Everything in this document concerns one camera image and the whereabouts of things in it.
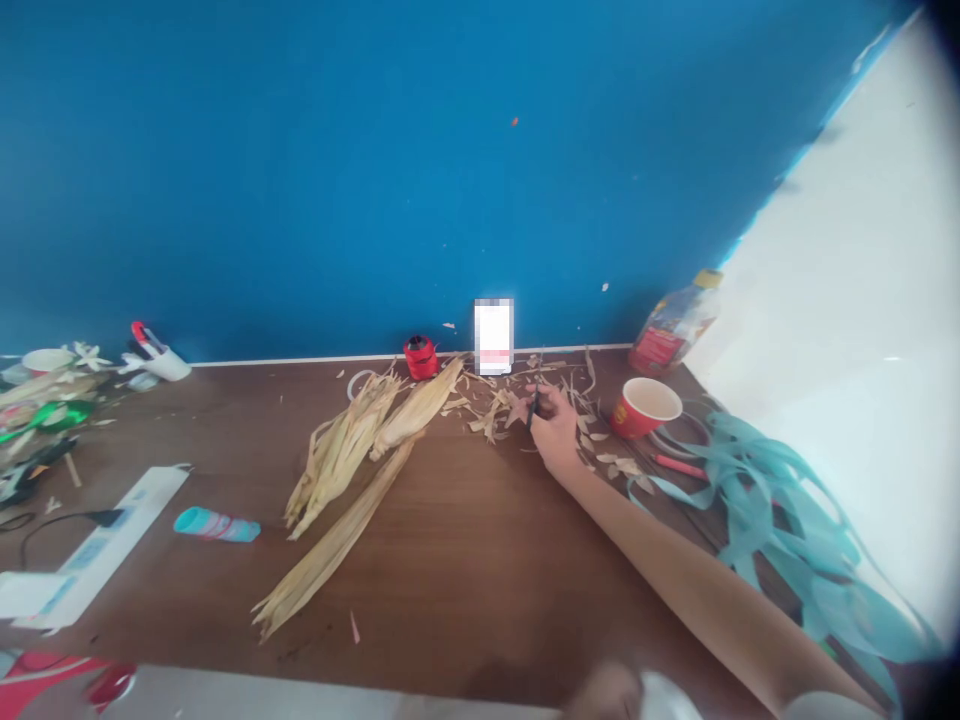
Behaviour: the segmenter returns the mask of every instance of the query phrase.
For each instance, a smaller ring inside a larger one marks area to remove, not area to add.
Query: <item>white wall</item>
[[[689,356],[793,446],[945,640],[960,588],[960,102],[904,28],[724,268]]]

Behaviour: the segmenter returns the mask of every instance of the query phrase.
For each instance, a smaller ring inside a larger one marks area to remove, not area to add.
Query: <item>white baseboard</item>
[[[625,350],[630,347],[631,343],[612,343],[609,345],[591,345],[591,350]],[[558,345],[556,347],[541,347],[541,348],[518,348],[514,352],[518,355],[531,354],[531,353],[552,353],[552,352],[574,352],[576,350],[583,350],[583,345]],[[448,357],[450,355],[459,355],[461,352],[469,352],[467,350],[461,350],[457,352],[438,352],[438,357]],[[226,362],[212,362],[212,363],[190,363],[191,367],[231,367],[233,365],[290,365],[293,363],[314,363],[314,362],[357,362],[363,360],[393,360],[394,358],[403,357],[403,353],[397,355],[343,355],[340,357],[319,357],[319,358],[284,358],[281,360],[228,360]]]

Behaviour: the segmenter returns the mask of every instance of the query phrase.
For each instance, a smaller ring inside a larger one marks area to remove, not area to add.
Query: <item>person's arm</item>
[[[883,714],[770,600],[588,470],[577,456],[576,411],[557,388],[541,385],[540,393],[547,419],[534,416],[531,430],[547,470],[683,624],[774,715],[779,717],[791,701],[814,691],[843,695]],[[518,414],[523,418],[529,401],[520,401]]]

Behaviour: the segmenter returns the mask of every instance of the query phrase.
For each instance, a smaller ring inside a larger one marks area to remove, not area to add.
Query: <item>red small container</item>
[[[638,438],[653,432],[683,413],[683,402],[662,382],[650,378],[627,380],[610,418],[610,427],[622,438]]]
[[[410,377],[417,382],[436,377],[440,372],[437,350],[425,335],[414,335],[407,340],[407,344],[403,346],[403,354],[407,358]]]

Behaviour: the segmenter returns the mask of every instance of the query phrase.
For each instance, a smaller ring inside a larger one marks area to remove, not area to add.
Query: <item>white cup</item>
[[[46,375],[48,372],[59,370],[73,362],[75,355],[69,350],[60,348],[44,348],[28,352],[20,362],[33,373],[34,377]]]
[[[149,370],[154,375],[159,375],[169,382],[183,380],[193,370],[169,347],[161,353],[160,357],[144,362],[143,369]]]

